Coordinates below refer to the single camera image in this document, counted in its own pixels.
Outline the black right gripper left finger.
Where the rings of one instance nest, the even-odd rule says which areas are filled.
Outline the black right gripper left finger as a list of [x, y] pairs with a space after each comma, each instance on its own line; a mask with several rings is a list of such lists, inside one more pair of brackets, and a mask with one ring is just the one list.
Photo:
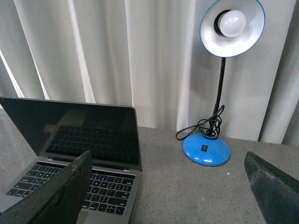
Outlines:
[[86, 197], [92, 155], [84, 152], [35, 192], [0, 214], [2, 224], [75, 224]]

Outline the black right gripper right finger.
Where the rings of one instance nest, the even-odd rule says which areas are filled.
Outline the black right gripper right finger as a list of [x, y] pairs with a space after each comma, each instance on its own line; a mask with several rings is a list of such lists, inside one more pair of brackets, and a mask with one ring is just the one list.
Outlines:
[[266, 223], [297, 224], [299, 181], [253, 152], [247, 152], [244, 167]]

